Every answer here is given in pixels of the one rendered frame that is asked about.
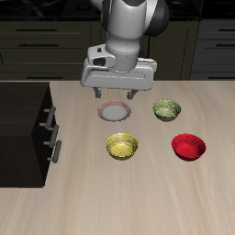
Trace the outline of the red bowl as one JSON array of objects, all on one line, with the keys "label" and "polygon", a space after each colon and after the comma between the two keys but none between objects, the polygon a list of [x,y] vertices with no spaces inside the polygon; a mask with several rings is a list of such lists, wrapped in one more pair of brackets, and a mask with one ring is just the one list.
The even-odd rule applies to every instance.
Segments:
[{"label": "red bowl", "polygon": [[199,159],[207,149],[205,142],[192,134],[179,134],[171,142],[175,155],[181,160],[193,162]]}]

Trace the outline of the yellow bowl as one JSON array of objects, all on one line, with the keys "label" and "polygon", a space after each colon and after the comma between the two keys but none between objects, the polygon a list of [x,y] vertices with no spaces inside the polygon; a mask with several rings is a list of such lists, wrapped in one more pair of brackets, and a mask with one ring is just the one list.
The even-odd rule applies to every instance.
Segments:
[{"label": "yellow bowl", "polygon": [[108,154],[121,161],[131,158],[138,147],[138,140],[128,133],[113,134],[105,141],[105,149]]}]

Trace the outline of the dark wooden cabinet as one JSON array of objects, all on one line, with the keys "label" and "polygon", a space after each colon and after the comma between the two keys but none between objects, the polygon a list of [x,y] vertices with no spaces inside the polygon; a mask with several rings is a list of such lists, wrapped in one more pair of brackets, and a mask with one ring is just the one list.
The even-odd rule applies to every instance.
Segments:
[{"label": "dark wooden cabinet", "polygon": [[45,185],[53,148],[42,125],[51,107],[47,83],[0,83],[0,187]]}]

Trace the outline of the green bowl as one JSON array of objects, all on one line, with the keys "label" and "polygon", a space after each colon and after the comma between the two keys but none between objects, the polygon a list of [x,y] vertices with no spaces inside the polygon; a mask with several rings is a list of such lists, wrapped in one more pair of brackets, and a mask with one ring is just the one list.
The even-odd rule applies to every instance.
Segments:
[{"label": "green bowl", "polygon": [[159,120],[170,122],[180,115],[182,108],[173,100],[162,99],[153,103],[152,111]]}]

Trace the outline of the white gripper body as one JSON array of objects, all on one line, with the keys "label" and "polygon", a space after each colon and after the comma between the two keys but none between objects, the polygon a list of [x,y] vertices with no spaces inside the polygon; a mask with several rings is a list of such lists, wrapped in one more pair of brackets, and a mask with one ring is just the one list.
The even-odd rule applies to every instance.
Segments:
[{"label": "white gripper body", "polygon": [[153,59],[138,58],[137,65],[127,73],[115,73],[108,67],[90,65],[84,60],[81,85],[84,87],[150,90],[157,62]]}]

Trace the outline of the dark kitchen cupboards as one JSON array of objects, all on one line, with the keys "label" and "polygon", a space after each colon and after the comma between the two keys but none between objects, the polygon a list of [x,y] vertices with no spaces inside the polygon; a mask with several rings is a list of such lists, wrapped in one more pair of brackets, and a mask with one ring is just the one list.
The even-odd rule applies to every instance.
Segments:
[{"label": "dark kitchen cupboards", "polygon": [[[78,80],[88,48],[106,41],[99,19],[89,0],[0,0],[0,80]],[[156,80],[189,78],[198,27],[172,18],[141,38],[140,54],[162,66]]]}]

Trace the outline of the pink rimmed grey plate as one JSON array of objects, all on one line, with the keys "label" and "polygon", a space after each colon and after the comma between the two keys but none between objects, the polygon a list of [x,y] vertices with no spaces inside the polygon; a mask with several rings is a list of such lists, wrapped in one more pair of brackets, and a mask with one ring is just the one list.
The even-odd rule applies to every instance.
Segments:
[{"label": "pink rimmed grey plate", "polygon": [[120,122],[131,115],[131,108],[120,101],[110,101],[97,109],[97,115],[107,122]]}]

